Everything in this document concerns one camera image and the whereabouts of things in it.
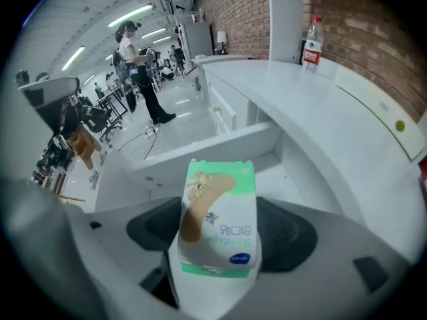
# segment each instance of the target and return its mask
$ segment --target bandage box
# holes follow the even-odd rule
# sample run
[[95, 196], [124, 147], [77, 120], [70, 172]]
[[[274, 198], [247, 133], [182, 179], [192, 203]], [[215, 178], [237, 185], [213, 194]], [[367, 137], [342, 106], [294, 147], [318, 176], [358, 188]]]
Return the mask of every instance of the bandage box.
[[256, 240], [252, 163], [192, 161], [177, 241], [182, 271], [247, 277], [256, 262]]

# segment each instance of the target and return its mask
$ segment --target brick wall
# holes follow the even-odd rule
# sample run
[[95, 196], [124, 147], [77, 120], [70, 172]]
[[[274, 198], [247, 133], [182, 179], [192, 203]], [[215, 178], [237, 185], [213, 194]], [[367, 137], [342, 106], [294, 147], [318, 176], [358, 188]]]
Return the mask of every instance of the brick wall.
[[322, 57], [377, 84], [418, 121], [426, 110], [427, 63], [390, 0], [303, 0], [304, 29], [322, 17]]
[[197, 0], [211, 26], [213, 47], [217, 31], [227, 33], [229, 54], [255, 55], [268, 59], [270, 48], [269, 0]]

